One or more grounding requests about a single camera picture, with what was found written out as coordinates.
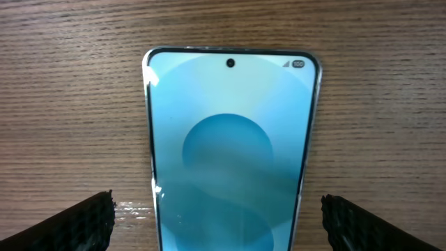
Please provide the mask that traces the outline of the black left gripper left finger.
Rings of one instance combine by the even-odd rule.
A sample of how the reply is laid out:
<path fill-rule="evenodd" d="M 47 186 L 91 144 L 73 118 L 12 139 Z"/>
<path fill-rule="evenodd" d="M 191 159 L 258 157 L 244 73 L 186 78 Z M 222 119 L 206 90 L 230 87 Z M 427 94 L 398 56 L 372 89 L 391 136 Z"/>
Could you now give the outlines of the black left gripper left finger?
<path fill-rule="evenodd" d="M 1 251 L 105 251 L 115 224 L 112 191 L 99 192 L 1 241 Z"/>

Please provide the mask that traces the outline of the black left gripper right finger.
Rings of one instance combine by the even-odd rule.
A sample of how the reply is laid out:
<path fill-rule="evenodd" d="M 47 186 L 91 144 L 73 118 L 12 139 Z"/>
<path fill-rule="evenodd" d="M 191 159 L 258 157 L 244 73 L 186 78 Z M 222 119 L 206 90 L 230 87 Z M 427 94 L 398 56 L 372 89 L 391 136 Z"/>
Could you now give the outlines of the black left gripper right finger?
<path fill-rule="evenodd" d="M 340 196 L 321 197 L 333 251 L 440 251 Z"/>

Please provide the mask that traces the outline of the blue screen smartphone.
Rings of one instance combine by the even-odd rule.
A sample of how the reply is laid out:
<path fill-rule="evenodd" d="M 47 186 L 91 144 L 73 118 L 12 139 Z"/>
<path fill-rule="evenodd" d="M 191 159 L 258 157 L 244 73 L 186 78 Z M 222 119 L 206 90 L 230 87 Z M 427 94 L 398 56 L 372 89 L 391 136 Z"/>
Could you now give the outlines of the blue screen smartphone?
<path fill-rule="evenodd" d="M 141 68 L 160 250 L 291 250 L 322 79 L 299 50 L 162 46 Z"/>

